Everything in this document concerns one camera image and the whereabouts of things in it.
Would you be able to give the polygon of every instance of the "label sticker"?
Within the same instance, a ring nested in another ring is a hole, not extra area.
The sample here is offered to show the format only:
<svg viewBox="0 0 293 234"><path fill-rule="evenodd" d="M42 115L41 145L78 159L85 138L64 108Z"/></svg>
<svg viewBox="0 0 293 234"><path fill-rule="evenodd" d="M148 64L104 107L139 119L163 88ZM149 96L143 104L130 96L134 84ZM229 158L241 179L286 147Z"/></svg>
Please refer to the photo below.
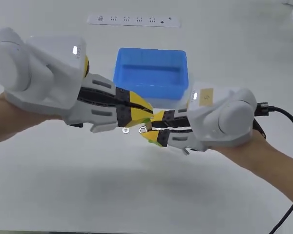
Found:
<svg viewBox="0 0 293 234"><path fill-rule="evenodd" d="M214 89L201 89L200 92L200 106L212 106L213 105Z"/></svg>

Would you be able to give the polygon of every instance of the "white tabletop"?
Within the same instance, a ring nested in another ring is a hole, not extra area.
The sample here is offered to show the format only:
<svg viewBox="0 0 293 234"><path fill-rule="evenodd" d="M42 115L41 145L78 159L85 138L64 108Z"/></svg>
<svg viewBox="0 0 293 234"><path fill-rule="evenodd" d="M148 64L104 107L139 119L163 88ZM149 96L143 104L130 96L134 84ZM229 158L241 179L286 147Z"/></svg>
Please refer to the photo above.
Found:
<svg viewBox="0 0 293 234"><path fill-rule="evenodd" d="M182 27L87 25L94 12L172 15ZM278 0L0 0L0 28L23 38L83 35L90 71L108 78L120 47L185 50L192 78L246 86L293 114L290 13ZM291 123L279 114L259 122L293 156ZM137 128L89 128L49 121L0 143L0 230L268 233L291 205L215 152L184 156L147 143ZM278 233L293 233L293 214Z"/></svg>

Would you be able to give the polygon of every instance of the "blue plastic tray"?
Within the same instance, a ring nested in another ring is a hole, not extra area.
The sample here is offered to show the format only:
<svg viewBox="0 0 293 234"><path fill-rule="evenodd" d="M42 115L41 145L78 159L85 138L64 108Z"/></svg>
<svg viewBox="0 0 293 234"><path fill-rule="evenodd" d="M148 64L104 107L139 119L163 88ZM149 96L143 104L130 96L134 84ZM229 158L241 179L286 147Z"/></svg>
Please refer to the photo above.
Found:
<svg viewBox="0 0 293 234"><path fill-rule="evenodd" d="M114 83L143 98L180 100L188 88L186 53L179 50L121 48Z"/></svg>

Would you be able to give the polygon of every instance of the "metal ring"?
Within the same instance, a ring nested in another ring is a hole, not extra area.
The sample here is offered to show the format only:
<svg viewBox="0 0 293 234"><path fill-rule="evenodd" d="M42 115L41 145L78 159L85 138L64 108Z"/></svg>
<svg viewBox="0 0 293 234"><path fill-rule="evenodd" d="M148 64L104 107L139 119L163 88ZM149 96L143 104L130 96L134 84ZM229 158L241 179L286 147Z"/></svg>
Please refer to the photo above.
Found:
<svg viewBox="0 0 293 234"><path fill-rule="evenodd" d="M127 134L127 133L130 132L130 129L129 128L123 128L122 131L123 131L123 133Z"/></svg>
<svg viewBox="0 0 293 234"><path fill-rule="evenodd" d="M142 133L146 133L147 132L147 128L142 126L139 128L139 133L142 134Z"/></svg>

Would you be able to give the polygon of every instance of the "power outlet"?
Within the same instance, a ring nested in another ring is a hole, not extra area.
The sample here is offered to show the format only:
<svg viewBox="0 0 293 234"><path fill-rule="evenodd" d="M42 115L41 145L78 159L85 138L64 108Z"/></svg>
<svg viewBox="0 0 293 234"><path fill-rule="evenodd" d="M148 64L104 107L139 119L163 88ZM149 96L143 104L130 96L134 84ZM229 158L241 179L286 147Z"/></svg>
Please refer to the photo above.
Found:
<svg viewBox="0 0 293 234"><path fill-rule="evenodd" d="M98 25L123 25L123 26L146 26L146 27L172 27L181 26L176 17L155 16L121 16L112 14L92 14L88 17L88 24Z"/></svg>

